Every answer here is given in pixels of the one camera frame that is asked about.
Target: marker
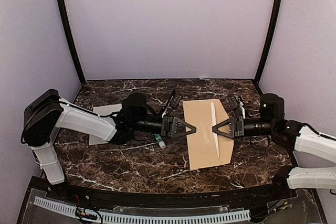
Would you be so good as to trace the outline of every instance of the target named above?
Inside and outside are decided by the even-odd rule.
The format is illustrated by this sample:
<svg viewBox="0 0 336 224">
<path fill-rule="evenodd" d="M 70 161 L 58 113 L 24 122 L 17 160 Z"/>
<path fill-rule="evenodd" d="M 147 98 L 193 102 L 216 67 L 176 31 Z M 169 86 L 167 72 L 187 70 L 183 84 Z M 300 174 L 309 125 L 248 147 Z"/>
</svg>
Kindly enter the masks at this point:
<svg viewBox="0 0 336 224">
<path fill-rule="evenodd" d="M 155 139 L 156 139 L 157 143 L 159 144 L 159 147 L 161 149 L 165 149 L 166 148 L 166 144 L 162 140 L 162 137 L 159 134 L 154 134 L 154 136 L 155 136 Z"/>
</svg>

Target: white panel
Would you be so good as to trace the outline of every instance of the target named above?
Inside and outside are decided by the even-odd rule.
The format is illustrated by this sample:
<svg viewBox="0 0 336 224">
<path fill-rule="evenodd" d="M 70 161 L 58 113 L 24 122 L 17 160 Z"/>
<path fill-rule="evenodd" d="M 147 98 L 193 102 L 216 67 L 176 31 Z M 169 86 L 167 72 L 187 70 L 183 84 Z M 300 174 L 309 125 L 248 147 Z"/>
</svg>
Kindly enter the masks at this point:
<svg viewBox="0 0 336 224">
<path fill-rule="evenodd" d="M 285 99 L 287 119 L 330 135 L 336 135 L 335 52 L 336 0 L 282 0 L 261 88 Z M 304 167 L 323 165 L 311 155 L 296 156 Z M 335 197 L 319 193 L 328 223 L 336 223 Z"/>
<path fill-rule="evenodd" d="M 0 6 L 0 209 L 2 223 L 16 223 L 39 171 L 32 150 L 20 143 L 24 109 L 49 88 L 72 100 L 80 83 L 56 0 L 0 0 Z"/>
<path fill-rule="evenodd" d="M 87 79 L 253 78 L 273 0 L 66 0 Z"/>
</svg>

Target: robotic arm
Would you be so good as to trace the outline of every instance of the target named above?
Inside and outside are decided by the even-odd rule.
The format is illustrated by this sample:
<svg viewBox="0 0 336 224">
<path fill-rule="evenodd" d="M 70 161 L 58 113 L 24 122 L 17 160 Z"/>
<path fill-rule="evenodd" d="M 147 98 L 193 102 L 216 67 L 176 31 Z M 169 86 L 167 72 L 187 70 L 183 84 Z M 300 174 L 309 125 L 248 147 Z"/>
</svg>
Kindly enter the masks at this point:
<svg viewBox="0 0 336 224">
<path fill-rule="evenodd" d="M 336 163 L 336 137 L 317 132 L 306 123 L 284 119 L 284 100 L 275 94 L 260 97 L 259 118 L 230 118 L 213 126 L 213 132 L 230 137 L 270 135 L 272 141 L 290 151 L 310 153 Z M 220 130 L 229 126 L 229 131 Z M 274 180 L 285 181 L 289 189 L 336 189 L 336 167 L 282 167 Z"/>
<path fill-rule="evenodd" d="M 33 150 L 49 182 L 60 184 L 65 181 L 65 174 L 50 140 L 54 128 L 83 132 L 113 144 L 134 139 L 135 131 L 171 138 L 195 133 L 194 126 L 169 115 L 181 98 L 173 91 L 166 106 L 156 114 L 145 95 L 134 93 L 122 101 L 119 112 L 99 115 L 70 103 L 59 97 L 57 90 L 50 89 L 25 109 L 21 142 Z"/>
</svg>

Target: black post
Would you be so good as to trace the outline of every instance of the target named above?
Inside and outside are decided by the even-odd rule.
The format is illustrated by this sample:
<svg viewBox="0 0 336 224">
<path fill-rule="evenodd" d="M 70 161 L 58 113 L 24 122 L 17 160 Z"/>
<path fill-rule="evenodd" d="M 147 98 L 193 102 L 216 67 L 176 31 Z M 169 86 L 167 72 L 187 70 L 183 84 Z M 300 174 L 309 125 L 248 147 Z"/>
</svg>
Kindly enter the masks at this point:
<svg viewBox="0 0 336 224">
<path fill-rule="evenodd" d="M 58 8 L 59 8 L 59 13 L 61 15 L 61 20 L 62 20 L 62 23 L 63 23 L 64 33 L 65 33 L 65 36 L 67 38 L 68 46 L 69 46 L 69 49 L 70 49 L 70 54 L 71 54 L 71 57 L 72 57 L 72 61 L 74 62 L 73 64 L 75 65 L 75 69 L 76 69 L 79 81 L 83 85 L 86 82 L 86 80 L 85 80 L 85 77 L 84 77 L 82 67 L 81 67 L 80 62 L 79 62 L 79 58 L 78 58 L 78 54 L 77 54 L 77 51 L 76 51 L 74 39 L 72 37 L 72 33 L 71 33 L 70 25 L 69 25 L 69 19 L 68 19 L 68 15 L 67 15 L 67 10 L 65 8 L 65 2 L 64 2 L 64 0 L 57 0 L 57 3 L 58 3 Z"/>
<path fill-rule="evenodd" d="M 265 68 L 266 60 L 269 54 L 269 49 L 271 47 L 274 31 L 275 31 L 275 26 L 277 24 L 277 19 L 278 19 L 278 14 L 279 14 L 279 9 L 280 9 L 280 3 L 281 0 L 274 0 L 273 3 L 273 9 L 272 9 L 272 15 L 271 19 L 269 21 L 269 26 L 268 26 L 268 31 L 267 31 L 267 36 L 264 44 L 264 49 L 261 54 L 258 70 L 256 73 L 256 76 L 254 78 L 254 83 L 256 86 L 259 85 L 259 81 L 261 78 L 261 75 L 263 74 L 263 70 Z"/>
</svg>

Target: dark marble surface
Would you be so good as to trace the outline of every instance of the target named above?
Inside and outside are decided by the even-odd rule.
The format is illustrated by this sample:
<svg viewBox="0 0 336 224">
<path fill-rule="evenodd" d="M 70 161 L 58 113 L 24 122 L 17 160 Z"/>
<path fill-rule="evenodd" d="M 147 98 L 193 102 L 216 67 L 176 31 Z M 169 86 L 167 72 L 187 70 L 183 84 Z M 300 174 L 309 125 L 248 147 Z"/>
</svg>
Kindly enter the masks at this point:
<svg viewBox="0 0 336 224">
<path fill-rule="evenodd" d="M 184 100 L 220 99 L 230 116 L 228 94 L 241 95 L 253 116 L 258 116 L 259 95 L 250 80 L 118 80 L 89 81 L 75 104 L 92 109 L 120 103 L 132 92 L 146 94 L 148 104 L 157 111 L 176 89 Z M 173 112 L 183 119 L 183 106 Z M 89 136 L 62 130 L 55 144 L 68 180 L 73 185 L 132 193 L 202 193 L 270 184 L 283 165 L 291 164 L 285 149 L 271 144 L 259 151 L 249 138 L 236 140 L 228 165 L 189 170 L 186 137 L 164 139 L 160 149 L 154 136 L 140 133 L 141 141 L 125 145 L 89 146 Z M 253 139 L 258 147 L 267 141 Z"/>
</svg>

